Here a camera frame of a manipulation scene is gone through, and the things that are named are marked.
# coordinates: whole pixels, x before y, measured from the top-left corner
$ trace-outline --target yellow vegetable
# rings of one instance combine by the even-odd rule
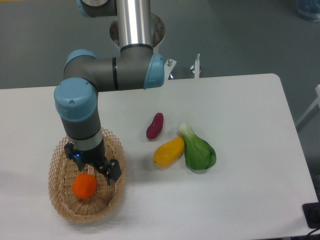
[[[153,160],[157,165],[165,167],[171,164],[174,160],[177,160],[184,152],[184,149],[184,139],[180,136],[177,136],[155,150],[153,154]]]

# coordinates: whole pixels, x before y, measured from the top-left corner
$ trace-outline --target wicker basket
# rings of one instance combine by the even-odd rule
[[[112,132],[102,129],[104,136],[105,156],[117,159],[122,171],[121,177],[112,185],[107,185],[105,177],[92,166],[86,165],[79,171],[77,165],[66,158],[64,146],[68,138],[63,138],[54,150],[49,171],[49,195],[52,205],[66,219],[76,223],[90,223],[107,216],[116,208],[122,198],[125,181],[126,165],[121,142]],[[72,192],[75,178],[87,173],[94,175],[97,186],[89,199],[79,199]]]

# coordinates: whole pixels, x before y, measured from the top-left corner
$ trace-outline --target table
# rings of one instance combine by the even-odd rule
[[[305,235],[302,204],[317,197],[287,100],[274,74],[168,80],[161,88],[103,92],[101,125],[122,142],[126,189],[108,217],[79,225],[48,194],[53,151],[66,135],[54,87],[0,90],[2,239],[219,239]],[[145,131],[157,112],[156,141]],[[166,169],[153,152],[187,121],[216,151],[195,173],[184,156]]]

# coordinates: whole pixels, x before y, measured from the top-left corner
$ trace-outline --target bok choy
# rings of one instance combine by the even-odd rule
[[[189,123],[180,123],[177,130],[183,137],[185,163],[190,168],[193,170],[204,170],[215,165],[217,160],[215,150],[209,143],[195,134]]]

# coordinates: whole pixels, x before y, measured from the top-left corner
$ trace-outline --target orange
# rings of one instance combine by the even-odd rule
[[[94,194],[97,188],[97,180],[94,176],[81,173],[76,176],[73,184],[72,191],[80,199],[88,199]]]

